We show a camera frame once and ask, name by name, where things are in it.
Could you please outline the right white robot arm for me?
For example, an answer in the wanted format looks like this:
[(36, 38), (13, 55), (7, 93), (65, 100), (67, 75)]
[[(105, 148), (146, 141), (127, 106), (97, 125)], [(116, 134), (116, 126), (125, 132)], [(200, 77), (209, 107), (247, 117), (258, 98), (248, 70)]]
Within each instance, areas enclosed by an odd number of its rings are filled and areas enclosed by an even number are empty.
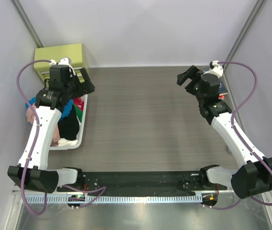
[(239, 198), (245, 199), (272, 190), (272, 157), (267, 158), (252, 144), (230, 107), (219, 98), (222, 75), (223, 68), (216, 62), (206, 72), (191, 66), (177, 76), (177, 84), (191, 80), (186, 92), (196, 97), (201, 116), (222, 137), (238, 165), (237, 171), (218, 165), (204, 167), (204, 181), (232, 188)]

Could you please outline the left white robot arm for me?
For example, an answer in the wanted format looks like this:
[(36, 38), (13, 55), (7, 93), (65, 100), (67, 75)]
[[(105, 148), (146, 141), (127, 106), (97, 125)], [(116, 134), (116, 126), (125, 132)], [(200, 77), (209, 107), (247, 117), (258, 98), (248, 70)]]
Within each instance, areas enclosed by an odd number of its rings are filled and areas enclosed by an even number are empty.
[(52, 136), (64, 106), (71, 99), (80, 98), (95, 90), (85, 68), (81, 68), (80, 82), (69, 65), (52, 65), (48, 88), (36, 95), (34, 122), (31, 133), (17, 166), (9, 166), (8, 176), (22, 191), (53, 193), (58, 187), (81, 187), (85, 181), (82, 170), (68, 167), (48, 170), (48, 154)]

